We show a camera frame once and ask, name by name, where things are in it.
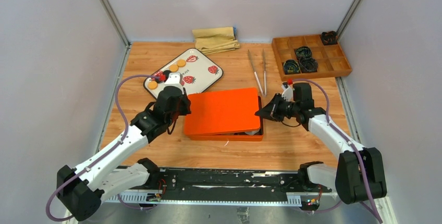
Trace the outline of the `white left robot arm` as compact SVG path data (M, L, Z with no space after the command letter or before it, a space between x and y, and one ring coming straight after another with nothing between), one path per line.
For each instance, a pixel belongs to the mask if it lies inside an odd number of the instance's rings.
M107 199L134 186L154 189L159 184L159 174L154 166L143 163L114 172L135 151L147 146L163 133L169 133L179 116L190 113L190 100L186 89L167 85L157 100L150 102L125 127L109 145L91 158L70 168L61 167L56 176L57 197L70 211L72 218L84 221L90 218Z

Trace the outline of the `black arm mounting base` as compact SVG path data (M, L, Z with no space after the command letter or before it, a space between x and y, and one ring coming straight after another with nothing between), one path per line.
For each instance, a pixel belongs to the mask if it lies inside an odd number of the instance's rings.
M135 189L148 194L145 202L287 203L290 195L317 197L332 192L307 185L296 171L162 168Z

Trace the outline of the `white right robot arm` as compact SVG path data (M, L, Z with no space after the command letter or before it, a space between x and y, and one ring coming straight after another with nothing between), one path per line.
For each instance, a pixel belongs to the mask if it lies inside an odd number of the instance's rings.
M338 159L336 168L321 161L300 165L298 186L312 191L317 185L334 190L345 204L383 198L387 195L383 158L375 147L365 147L346 134L332 120L329 105L316 107L312 86L308 79L283 83L284 91L255 112L255 115L274 122L295 118L297 123L317 138Z

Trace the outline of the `white strawberry tray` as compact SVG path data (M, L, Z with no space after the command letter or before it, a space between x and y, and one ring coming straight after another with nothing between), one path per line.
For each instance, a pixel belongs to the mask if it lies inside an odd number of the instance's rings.
M179 68L177 72L182 75L181 84L188 95L207 91L224 75L224 71L219 65L196 48L187 49L152 75L155 77L163 75L163 71L169 70L169 66L176 64L179 59L184 59L187 62L186 66Z

